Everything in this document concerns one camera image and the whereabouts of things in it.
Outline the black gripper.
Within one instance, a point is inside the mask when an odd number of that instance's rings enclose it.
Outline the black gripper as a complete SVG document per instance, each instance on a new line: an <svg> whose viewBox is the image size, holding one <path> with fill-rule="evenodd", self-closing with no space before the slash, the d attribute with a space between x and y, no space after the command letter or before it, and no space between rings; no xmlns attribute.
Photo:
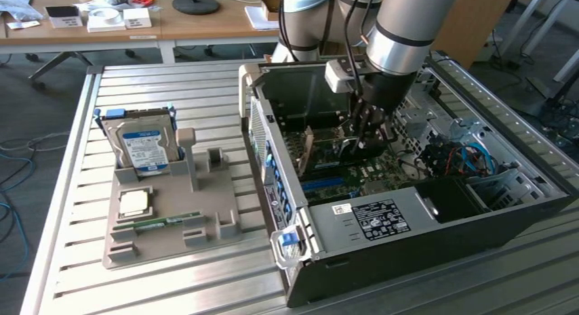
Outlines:
<svg viewBox="0 0 579 315"><path fill-rule="evenodd" d="M361 79L363 94L349 97L349 120L356 132L373 132L389 120L415 83L417 73L371 73Z"/></svg>

